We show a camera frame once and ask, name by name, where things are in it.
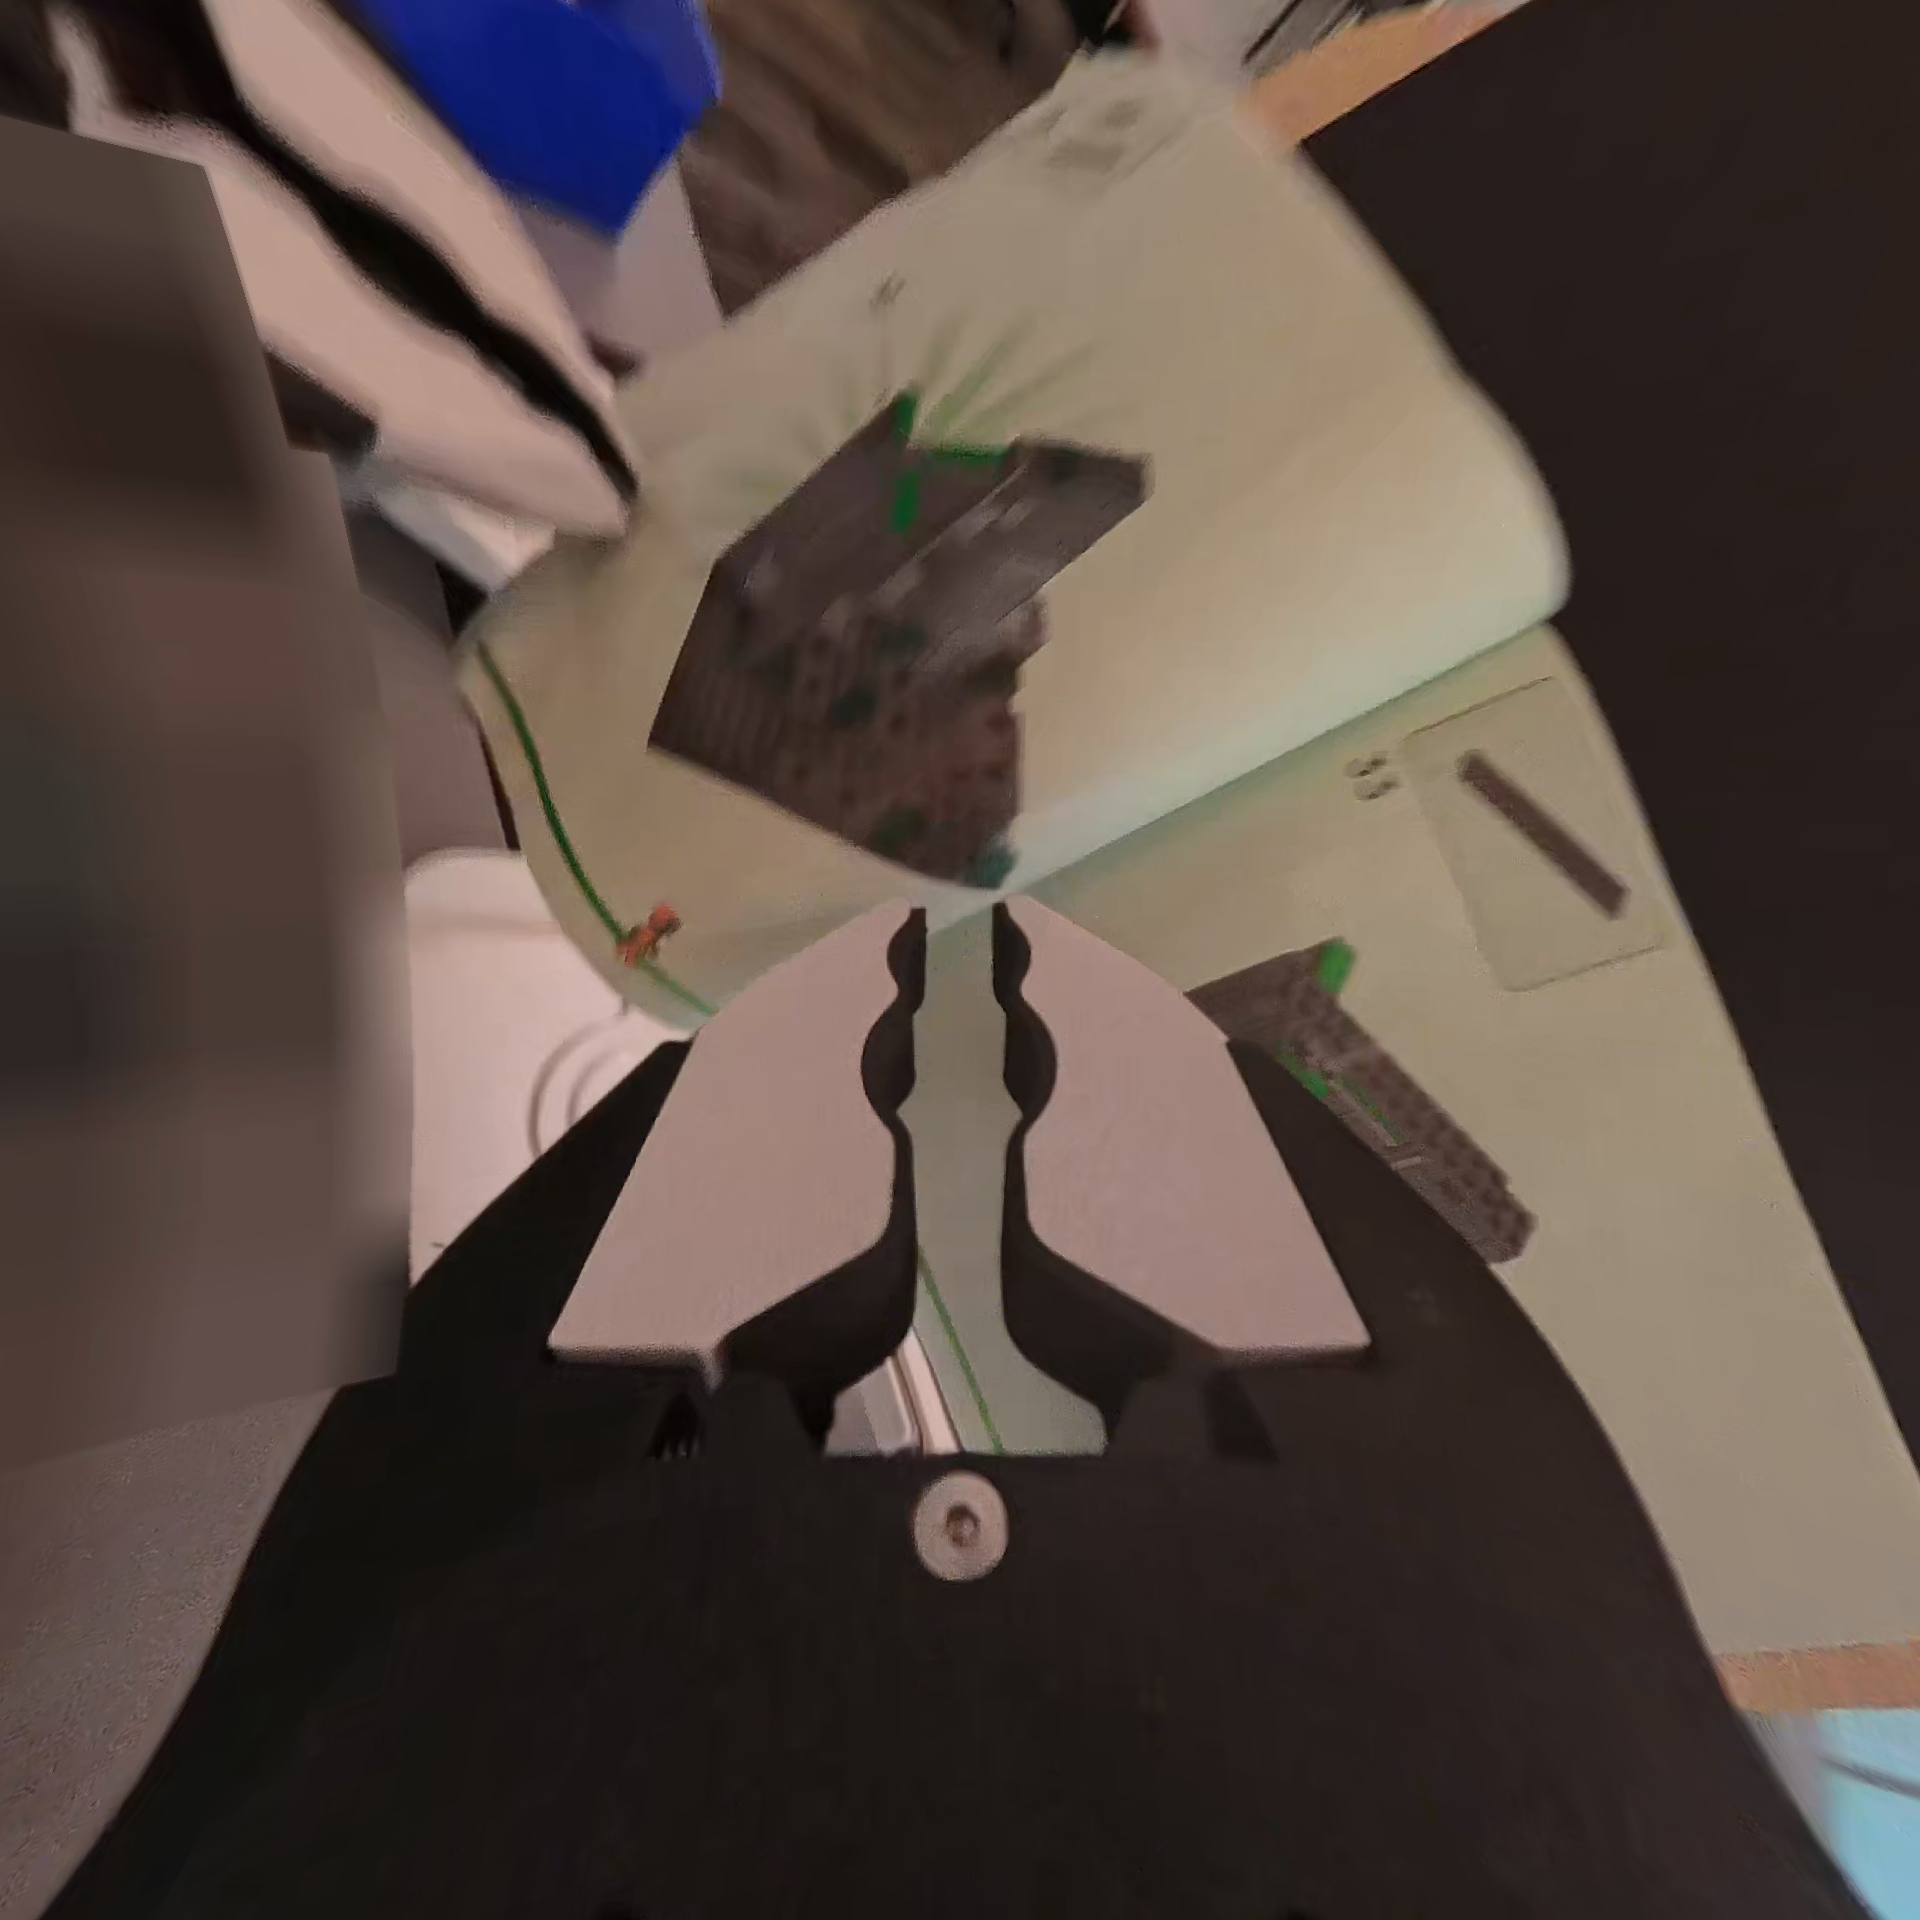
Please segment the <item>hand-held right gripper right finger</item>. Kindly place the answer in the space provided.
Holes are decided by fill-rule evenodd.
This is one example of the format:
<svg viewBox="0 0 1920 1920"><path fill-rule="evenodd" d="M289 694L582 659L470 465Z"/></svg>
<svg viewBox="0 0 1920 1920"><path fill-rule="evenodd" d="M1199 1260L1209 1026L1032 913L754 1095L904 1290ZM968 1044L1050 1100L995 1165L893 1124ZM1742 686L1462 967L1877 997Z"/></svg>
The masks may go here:
<svg viewBox="0 0 1920 1920"><path fill-rule="evenodd" d="M1017 1351L1101 1410L1141 1386L1369 1351L1225 1034L1038 900L993 913Z"/></svg>

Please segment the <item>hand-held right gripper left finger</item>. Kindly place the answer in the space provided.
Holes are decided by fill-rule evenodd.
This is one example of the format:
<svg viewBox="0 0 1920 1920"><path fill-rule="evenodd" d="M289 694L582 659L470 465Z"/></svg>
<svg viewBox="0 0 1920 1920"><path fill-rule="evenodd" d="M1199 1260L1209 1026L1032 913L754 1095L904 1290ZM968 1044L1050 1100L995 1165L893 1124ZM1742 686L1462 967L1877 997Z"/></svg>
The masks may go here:
<svg viewBox="0 0 1920 1920"><path fill-rule="evenodd" d="M911 1331L927 915L889 903L694 1035L549 1351L706 1381L858 1381Z"/></svg>

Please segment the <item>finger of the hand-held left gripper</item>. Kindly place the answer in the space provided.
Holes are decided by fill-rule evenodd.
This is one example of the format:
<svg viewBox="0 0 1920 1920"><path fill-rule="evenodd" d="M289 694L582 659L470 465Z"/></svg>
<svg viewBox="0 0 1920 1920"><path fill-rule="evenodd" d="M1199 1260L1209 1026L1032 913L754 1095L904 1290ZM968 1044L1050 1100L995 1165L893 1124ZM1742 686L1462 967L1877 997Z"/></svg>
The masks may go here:
<svg viewBox="0 0 1920 1920"><path fill-rule="evenodd" d="M376 457L435 487L576 538L627 527L631 505L573 428L479 349L381 292L318 215L229 135L209 182L261 343L376 428Z"/></svg>
<svg viewBox="0 0 1920 1920"><path fill-rule="evenodd" d="M558 428L608 484L634 457L601 371L505 198L329 5L203 5L222 129L437 346Z"/></svg>

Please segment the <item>pale green instruction booklet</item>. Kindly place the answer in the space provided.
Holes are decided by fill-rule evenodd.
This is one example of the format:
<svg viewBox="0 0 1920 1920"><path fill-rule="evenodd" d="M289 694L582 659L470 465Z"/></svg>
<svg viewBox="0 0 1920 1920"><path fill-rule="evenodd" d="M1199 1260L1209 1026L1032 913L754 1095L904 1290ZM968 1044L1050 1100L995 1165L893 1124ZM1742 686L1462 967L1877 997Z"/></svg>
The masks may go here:
<svg viewBox="0 0 1920 1920"><path fill-rule="evenodd" d="M618 411L631 530L523 572L466 689L649 1018L927 913L918 1332L960 1438L1096 1441L998 1303L1010 897L1442 1207L1717 1652L1904 1631L1917 1476L1552 628L1546 479L1306 157L1086 60Z"/></svg>

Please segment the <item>blue plastic bin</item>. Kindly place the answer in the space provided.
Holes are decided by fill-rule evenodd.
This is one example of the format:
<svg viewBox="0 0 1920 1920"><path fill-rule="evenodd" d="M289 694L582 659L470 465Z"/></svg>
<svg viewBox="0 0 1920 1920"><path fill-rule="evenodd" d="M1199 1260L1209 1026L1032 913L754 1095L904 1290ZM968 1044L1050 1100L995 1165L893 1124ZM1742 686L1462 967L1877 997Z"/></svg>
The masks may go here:
<svg viewBox="0 0 1920 1920"><path fill-rule="evenodd" d="M699 2L360 2L347 13L498 186L608 239L723 89Z"/></svg>

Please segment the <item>white book stand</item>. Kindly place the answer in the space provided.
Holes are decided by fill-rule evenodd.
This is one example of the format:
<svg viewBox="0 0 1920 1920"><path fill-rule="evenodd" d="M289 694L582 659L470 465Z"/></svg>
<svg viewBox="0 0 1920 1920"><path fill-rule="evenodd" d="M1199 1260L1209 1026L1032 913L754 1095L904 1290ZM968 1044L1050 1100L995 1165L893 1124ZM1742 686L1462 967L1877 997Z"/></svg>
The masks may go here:
<svg viewBox="0 0 1920 1920"><path fill-rule="evenodd" d="M1418 298L1391 253L1383 251L1359 210L1307 155L1306 141L1283 143L1274 135L1255 133L1249 121L1242 121L1242 125L1278 155L1306 157L1336 190L1365 234L1376 243L1387 266L1407 281L1407 289L1410 289L1426 318L1439 326L1469 380L1498 406L1502 418L1520 437L1502 405L1457 356L1439 318ZM742 318L753 305L742 308L733 319ZM703 346L733 319L721 326L709 326L705 337L651 362L648 372L657 371L671 356ZM1569 638L1562 634L1566 606L1569 601L1552 619L1552 628L1570 650ZM1616 743L1616 734L1602 709L1601 717ZM1639 811L1650 828L1619 743L1616 750ZM415 942L416 1091L422 1095L416 1150L424 1154L416 1165L416 1209L424 1213L424 1223L416 1225L415 1262L416 1269L425 1269L433 1258L440 1258L451 1246L458 1229L479 1218L480 1207L512 1174L528 1169L539 1150L561 1140L590 1111L590 1105L614 1091L627 1069L635 1067L657 1044L677 1039L695 1019L691 1023L657 1019L615 982L606 980L549 910L527 851L522 855L437 855L424 867L422 878L410 881L407 906L411 922L410 938ZM1242 1042L1271 1057L1263 1044L1250 1039ZM1296 1069L1293 1071L1307 1089L1306 1079ZM1397 1172L1393 1154L1383 1147L1371 1150ZM1856 1319L1843 1294L1841 1303L1856 1331ZM1858 1331L1856 1334L1864 1347L1865 1379L1880 1390L1888 1425L1899 1441L1899 1463L1911 1468L1917 1476L1917 1459L1907 1450L1885 1399L1865 1341ZM1736 1698L1750 1708L1773 1711L1837 1711L1885 1706L1917 1708L1917 1569L1904 1601L1910 1603L1910 1614L1902 1621L1904 1631L1899 1637L1846 1639L1839 1644L1755 1655L1722 1655L1717 1647L1711 1647L1731 1677Z"/></svg>

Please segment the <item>black panel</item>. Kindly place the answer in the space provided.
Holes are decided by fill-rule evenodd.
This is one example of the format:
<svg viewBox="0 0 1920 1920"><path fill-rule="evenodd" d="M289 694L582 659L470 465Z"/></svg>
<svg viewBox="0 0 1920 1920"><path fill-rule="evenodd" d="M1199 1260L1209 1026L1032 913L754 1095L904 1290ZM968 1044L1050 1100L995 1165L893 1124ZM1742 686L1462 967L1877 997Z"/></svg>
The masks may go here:
<svg viewBox="0 0 1920 1920"><path fill-rule="evenodd" d="M1307 155L1502 405L1917 1452L1918 5L1551 2Z"/></svg>

